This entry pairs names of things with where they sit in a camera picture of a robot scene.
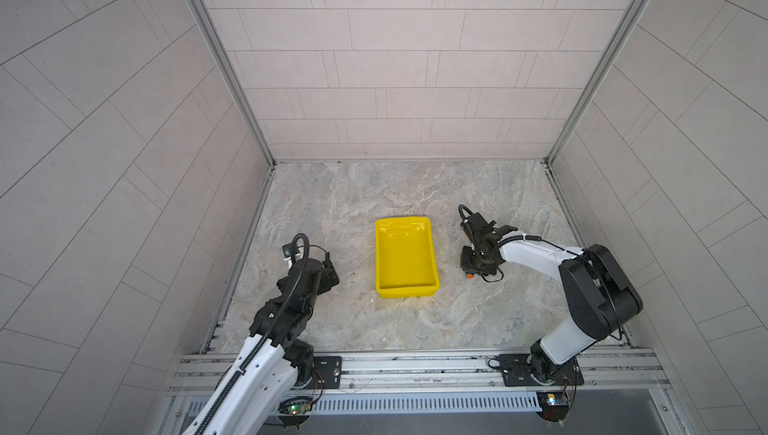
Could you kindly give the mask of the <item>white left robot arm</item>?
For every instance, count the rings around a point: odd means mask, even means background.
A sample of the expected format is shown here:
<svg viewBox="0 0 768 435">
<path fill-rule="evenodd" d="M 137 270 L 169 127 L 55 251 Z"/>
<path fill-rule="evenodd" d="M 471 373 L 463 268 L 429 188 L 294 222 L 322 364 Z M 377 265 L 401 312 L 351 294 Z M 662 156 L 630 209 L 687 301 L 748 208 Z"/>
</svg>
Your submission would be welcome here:
<svg viewBox="0 0 768 435">
<path fill-rule="evenodd" d="M 284 429 L 308 420 L 321 396 L 288 393 L 307 384 L 321 392 L 325 382 L 314 364 L 314 347 L 299 336 L 317 297 L 339 283 L 330 254 L 312 259 L 310 248 L 304 234 L 283 247 L 289 270 L 277 282 L 280 295 L 258 310 L 235 361 L 186 434 L 256 434 L 271 417 Z"/>
</svg>

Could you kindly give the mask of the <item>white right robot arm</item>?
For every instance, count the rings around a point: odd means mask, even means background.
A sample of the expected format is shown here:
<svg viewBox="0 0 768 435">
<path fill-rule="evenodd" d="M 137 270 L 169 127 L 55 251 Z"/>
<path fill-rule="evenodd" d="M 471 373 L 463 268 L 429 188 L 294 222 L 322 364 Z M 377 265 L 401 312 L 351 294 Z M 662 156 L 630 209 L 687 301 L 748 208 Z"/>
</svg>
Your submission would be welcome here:
<svg viewBox="0 0 768 435">
<path fill-rule="evenodd" d="M 528 380 L 571 384 L 566 369 L 575 366 L 575 358 L 609 337 L 621 339 L 623 325 L 642 312 L 640 295 L 607 247 L 562 247 L 512 226 L 498 227 L 463 204 L 458 213 L 470 242 L 460 257 L 467 276 L 497 283 L 504 279 L 502 266 L 511 263 L 561 282 L 568 316 L 531 346 L 523 363 Z"/>
</svg>

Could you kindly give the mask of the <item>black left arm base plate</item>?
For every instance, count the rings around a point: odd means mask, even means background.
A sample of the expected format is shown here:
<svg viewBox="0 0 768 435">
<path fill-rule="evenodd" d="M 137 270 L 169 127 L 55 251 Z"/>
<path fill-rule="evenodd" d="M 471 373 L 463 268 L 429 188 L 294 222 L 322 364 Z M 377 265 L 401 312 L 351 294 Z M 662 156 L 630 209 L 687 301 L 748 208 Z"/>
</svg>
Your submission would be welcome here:
<svg viewBox="0 0 768 435">
<path fill-rule="evenodd" d="M 314 356 L 311 365 L 301 366 L 296 388 L 318 390 L 323 385 L 324 389 L 338 389 L 342 363 L 341 356 Z"/>
</svg>

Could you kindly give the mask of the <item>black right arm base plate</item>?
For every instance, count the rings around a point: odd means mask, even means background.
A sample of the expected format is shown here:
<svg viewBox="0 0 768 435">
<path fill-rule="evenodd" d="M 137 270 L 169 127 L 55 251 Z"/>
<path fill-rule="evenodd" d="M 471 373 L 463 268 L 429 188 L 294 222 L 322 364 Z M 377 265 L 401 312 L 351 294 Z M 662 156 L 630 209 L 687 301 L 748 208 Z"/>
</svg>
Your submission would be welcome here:
<svg viewBox="0 0 768 435">
<path fill-rule="evenodd" d="M 538 377 L 529 363 L 529 354 L 500 354 L 487 361 L 487 366 L 501 374 L 505 387 L 565 386 L 584 384 L 584 377 L 576 358 L 562 365 L 547 368 Z"/>
</svg>

